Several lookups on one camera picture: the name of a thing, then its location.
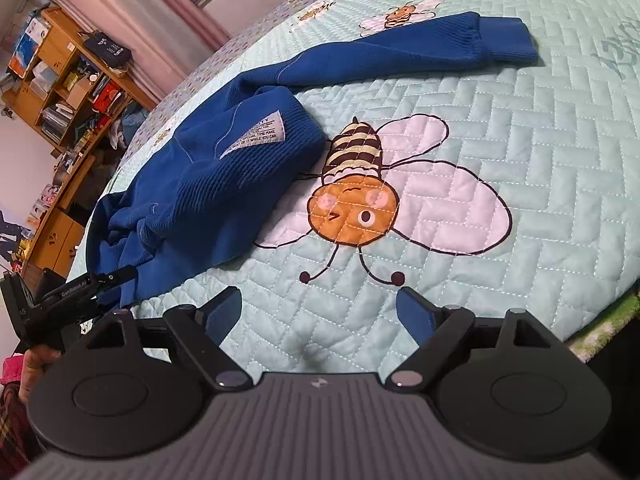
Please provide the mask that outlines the red plaid sleeve forearm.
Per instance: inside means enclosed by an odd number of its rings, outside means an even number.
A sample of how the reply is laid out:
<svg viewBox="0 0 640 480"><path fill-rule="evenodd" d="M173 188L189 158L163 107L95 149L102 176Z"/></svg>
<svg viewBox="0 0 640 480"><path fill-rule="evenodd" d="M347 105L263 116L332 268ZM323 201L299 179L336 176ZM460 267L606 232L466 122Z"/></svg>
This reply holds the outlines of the red plaid sleeve forearm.
<svg viewBox="0 0 640 480"><path fill-rule="evenodd" d="M12 479L42 453L20 400L24 356L14 354L3 361L0 400L0 477Z"/></svg>

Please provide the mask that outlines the person left hand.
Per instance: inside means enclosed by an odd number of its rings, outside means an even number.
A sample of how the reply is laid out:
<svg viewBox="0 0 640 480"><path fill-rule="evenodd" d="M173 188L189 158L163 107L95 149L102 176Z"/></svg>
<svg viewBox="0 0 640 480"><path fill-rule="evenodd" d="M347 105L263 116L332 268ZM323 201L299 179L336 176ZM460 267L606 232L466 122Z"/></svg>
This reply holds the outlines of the person left hand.
<svg viewBox="0 0 640 480"><path fill-rule="evenodd" d="M50 348L46 344L38 344L26 351L23 360L23 369L21 376L21 385L18 396L23 404L27 404L32 389L35 388L37 382L44 375L47 369L58 362L62 352Z"/></svg>

